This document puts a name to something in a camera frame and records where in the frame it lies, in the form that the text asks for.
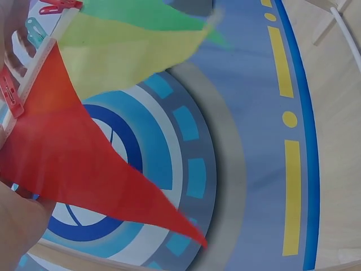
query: painted floor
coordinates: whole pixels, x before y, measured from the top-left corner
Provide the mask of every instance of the painted floor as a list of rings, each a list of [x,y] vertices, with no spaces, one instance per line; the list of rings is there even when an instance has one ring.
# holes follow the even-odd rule
[[[212,4],[162,5],[203,20]],[[217,30],[227,46],[206,41],[187,63],[83,102],[115,150],[206,234],[208,250],[165,229],[65,204],[57,205],[44,239],[172,271],[314,269],[318,152],[287,15],[281,0],[216,4],[224,9]],[[30,17],[50,34],[59,15],[38,15],[44,5],[34,2]],[[25,255],[17,270],[66,269]]]

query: hand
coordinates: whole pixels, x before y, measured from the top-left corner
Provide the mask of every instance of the hand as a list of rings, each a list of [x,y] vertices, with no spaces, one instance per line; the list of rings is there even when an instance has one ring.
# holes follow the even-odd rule
[[[29,56],[35,56],[36,49],[28,41],[28,30],[25,26],[29,6],[30,0],[0,0],[0,70],[5,61],[10,69],[22,77],[27,69],[14,54],[12,35],[16,32],[20,44]]]
[[[29,191],[19,187],[14,192],[11,186],[12,182],[0,178],[1,271],[15,270],[23,254],[39,241],[56,204],[42,197],[33,200]]]

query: plastic clip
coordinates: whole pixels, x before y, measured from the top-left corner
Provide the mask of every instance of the plastic clip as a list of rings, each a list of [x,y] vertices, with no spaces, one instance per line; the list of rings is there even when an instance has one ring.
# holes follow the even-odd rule
[[[6,65],[0,73],[0,89],[12,116],[17,119],[24,113],[24,107],[17,95],[9,68]]]
[[[76,0],[40,0],[43,3],[51,4],[51,6],[43,7],[39,10],[40,15],[45,14],[60,14],[65,8],[78,8],[83,7],[83,2]]]
[[[28,29],[28,40],[39,49],[43,40],[47,37],[45,30],[34,17],[28,18],[25,26]]]

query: bunting flag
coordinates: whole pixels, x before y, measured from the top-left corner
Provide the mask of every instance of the bunting flag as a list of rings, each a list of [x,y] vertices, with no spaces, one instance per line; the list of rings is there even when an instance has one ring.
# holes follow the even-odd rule
[[[83,16],[86,15],[81,15],[79,21],[85,23],[87,19],[82,20]],[[102,38],[92,43],[106,47],[107,42],[114,40],[118,41],[103,33]],[[72,44],[76,47],[78,42],[75,39]],[[107,71],[107,61],[110,58],[98,66],[104,64]],[[124,61],[131,65],[131,60]],[[73,88],[57,44],[45,60],[24,109],[0,150],[3,178],[45,198],[119,220],[157,225],[206,246],[201,232],[160,189],[122,160],[93,122]]]
[[[79,13],[59,40],[80,99],[130,88],[187,60],[211,31],[156,31]]]
[[[83,0],[83,14],[105,20],[117,20],[148,30],[202,30],[205,22],[193,18],[164,3],[163,0]],[[215,29],[207,39],[222,47],[229,47],[223,36]]]

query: wooden floor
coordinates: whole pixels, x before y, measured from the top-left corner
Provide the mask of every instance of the wooden floor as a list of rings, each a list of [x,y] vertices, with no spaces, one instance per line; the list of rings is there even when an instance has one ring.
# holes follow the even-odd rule
[[[321,220],[316,267],[360,260],[361,74],[338,25],[319,46],[312,45],[313,29],[327,12],[304,0],[283,2],[306,69],[318,135]],[[360,0],[344,12],[359,44],[360,14]]]

